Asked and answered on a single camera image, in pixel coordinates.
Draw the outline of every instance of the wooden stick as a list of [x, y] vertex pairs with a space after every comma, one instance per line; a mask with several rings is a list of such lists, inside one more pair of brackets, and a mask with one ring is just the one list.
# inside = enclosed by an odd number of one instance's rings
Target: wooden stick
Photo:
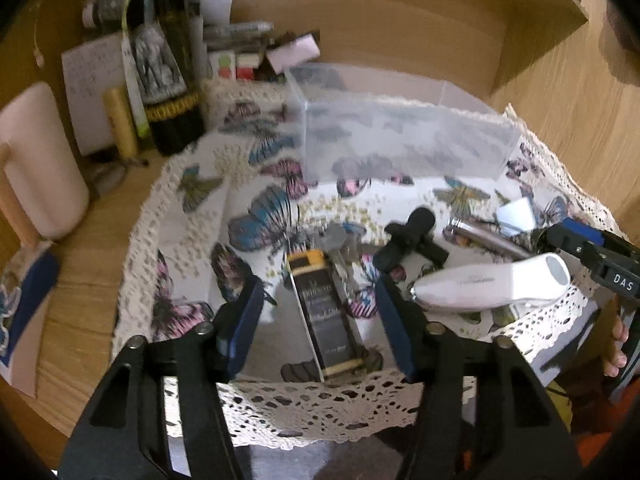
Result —
[[0, 143], [0, 210], [16, 235], [18, 235], [18, 238], [20, 238], [20, 241], [34, 250], [38, 247], [40, 234], [27, 216], [27, 213], [24, 212], [4, 172], [4, 167], [10, 157], [11, 147], [6, 142]]

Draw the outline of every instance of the clear plastic object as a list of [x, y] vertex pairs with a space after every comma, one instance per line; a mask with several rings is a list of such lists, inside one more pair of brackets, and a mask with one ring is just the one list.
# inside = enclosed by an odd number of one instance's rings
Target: clear plastic object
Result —
[[449, 82], [324, 63], [286, 76], [309, 182], [496, 179], [520, 138], [510, 120]]

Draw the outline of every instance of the white handheld device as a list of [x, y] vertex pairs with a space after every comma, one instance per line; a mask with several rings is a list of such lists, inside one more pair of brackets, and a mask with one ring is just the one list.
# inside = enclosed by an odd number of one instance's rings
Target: white handheld device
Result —
[[440, 270], [415, 282], [411, 294], [414, 301], [430, 309], [478, 312], [511, 303], [553, 304], [570, 283], [562, 258], [547, 253], [521, 262]]

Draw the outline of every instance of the metal tube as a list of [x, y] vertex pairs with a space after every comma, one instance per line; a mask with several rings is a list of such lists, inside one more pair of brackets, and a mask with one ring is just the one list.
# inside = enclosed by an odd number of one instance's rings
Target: metal tube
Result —
[[472, 220], [461, 220], [460, 218], [450, 218], [448, 228], [457, 235], [469, 238], [489, 250], [495, 251], [502, 256], [508, 256], [515, 262], [527, 260], [534, 256], [529, 251], [514, 244], [506, 238], [497, 235], [480, 224]]

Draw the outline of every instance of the bolt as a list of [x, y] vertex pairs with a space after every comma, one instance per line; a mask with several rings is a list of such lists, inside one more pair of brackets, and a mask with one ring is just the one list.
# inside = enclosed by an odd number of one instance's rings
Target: bolt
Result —
[[209, 321], [203, 321], [198, 326], [196, 326], [196, 334], [198, 335], [207, 335], [213, 330], [213, 325]]
[[146, 343], [146, 338], [143, 335], [135, 335], [127, 341], [127, 346], [132, 350], [140, 348]]
[[510, 337], [507, 337], [505, 335], [499, 335], [497, 337], [494, 337], [494, 342], [500, 347], [500, 348], [511, 348], [513, 346], [513, 341], [511, 340]]
[[442, 323], [429, 323], [427, 325], [427, 332], [431, 335], [442, 335], [447, 331]]

